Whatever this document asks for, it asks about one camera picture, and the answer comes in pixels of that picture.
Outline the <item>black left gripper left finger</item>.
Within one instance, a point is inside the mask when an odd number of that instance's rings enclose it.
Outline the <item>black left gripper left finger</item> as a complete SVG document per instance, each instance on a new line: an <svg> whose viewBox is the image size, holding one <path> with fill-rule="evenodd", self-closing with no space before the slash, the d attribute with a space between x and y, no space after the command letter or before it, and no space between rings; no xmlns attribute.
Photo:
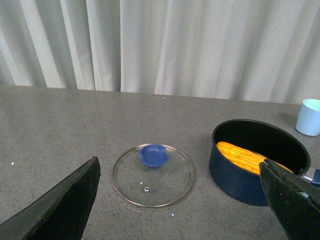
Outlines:
<svg viewBox="0 0 320 240"><path fill-rule="evenodd" d="M94 156L31 205L0 225L2 240L80 240L101 176Z"/></svg>

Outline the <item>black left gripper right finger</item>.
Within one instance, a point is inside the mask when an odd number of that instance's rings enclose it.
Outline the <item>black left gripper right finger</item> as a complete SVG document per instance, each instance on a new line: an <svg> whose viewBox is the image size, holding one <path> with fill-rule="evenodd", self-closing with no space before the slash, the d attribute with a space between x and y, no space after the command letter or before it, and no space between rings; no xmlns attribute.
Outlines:
<svg viewBox="0 0 320 240"><path fill-rule="evenodd" d="M259 164L267 202L289 240L320 238L320 189L273 160Z"/></svg>

